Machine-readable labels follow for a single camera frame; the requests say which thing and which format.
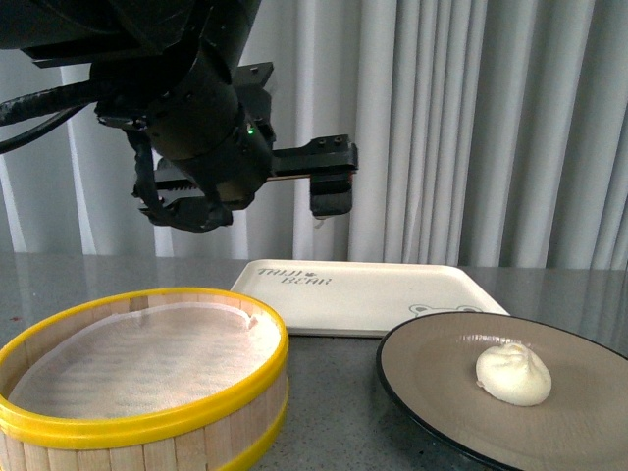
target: black cable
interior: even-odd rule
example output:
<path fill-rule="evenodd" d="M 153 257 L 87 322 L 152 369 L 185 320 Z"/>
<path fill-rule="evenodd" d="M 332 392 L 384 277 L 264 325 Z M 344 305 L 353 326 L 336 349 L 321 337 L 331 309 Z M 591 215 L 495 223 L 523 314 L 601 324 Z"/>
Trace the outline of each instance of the black cable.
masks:
<path fill-rule="evenodd" d="M 57 113 L 55 116 L 50 118 L 49 120 L 44 121 L 38 126 L 35 126 L 31 130 L 23 132 L 22 134 L 18 134 L 15 137 L 11 137 L 7 140 L 3 140 L 0 142 L 0 154 L 5 154 L 7 152 L 11 152 L 23 145 L 27 145 L 33 142 L 36 139 L 39 139 L 45 134 L 48 134 L 58 126 L 65 123 L 69 118 L 74 116 L 80 110 L 82 110 L 85 105 L 76 106 L 74 108 L 70 108 L 69 110 L 64 110 L 60 113 Z"/>
<path fill-rule="evenodd" d="M 119 80 L 88 80 L 14 98 L 0 103 L 0 126 L 85 106 L 114 96 L 121 87 Z"/>

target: gray countertop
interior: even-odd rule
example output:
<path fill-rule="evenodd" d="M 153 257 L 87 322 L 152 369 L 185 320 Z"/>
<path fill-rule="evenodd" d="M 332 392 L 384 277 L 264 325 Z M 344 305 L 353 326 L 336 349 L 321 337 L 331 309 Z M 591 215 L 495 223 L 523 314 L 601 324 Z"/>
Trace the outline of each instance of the gray countertop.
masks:
<path fill-rule="evenodd" d="M 0 345 L 59 311 L 144 288 L 230 288 L 246 261 L 0 254 Z M 511 315 L 628 355 L 624 271 L 464 268 Z M 291 337 L 287 421 L 254 469 L 480 470 L 389 400 L 376 339 Z"/>

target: white dumpling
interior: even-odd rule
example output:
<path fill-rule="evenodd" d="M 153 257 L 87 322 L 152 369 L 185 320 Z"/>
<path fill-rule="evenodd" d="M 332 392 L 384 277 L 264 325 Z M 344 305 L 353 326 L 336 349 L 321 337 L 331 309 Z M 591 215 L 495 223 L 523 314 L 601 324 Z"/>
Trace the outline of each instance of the white dumpling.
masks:
<path fill-rule="evenodd" d="M 521 343 L 492 346 L 475 366 L 478 386 L 514 405 L 537 405 L 551 391 L 551 375 L 541 358 Z"/>

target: curtain fold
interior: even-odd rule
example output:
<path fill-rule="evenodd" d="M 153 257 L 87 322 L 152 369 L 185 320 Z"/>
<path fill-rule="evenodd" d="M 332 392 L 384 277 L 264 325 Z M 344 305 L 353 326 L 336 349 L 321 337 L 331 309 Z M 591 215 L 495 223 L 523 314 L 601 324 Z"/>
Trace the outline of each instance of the curtain fold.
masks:
<path fill-rule="evenodd" d="M 352 136 L 349 215 L 276 182 L 229 228 L 153 228 L 92 107 L 0 155 L 0 250 L 626 270 L 626 25 L 622 0 L 263 0 L 241 62 L 274 63 L 276 148 Z M 87 71 L 0 51 L 0 101 Z"/>

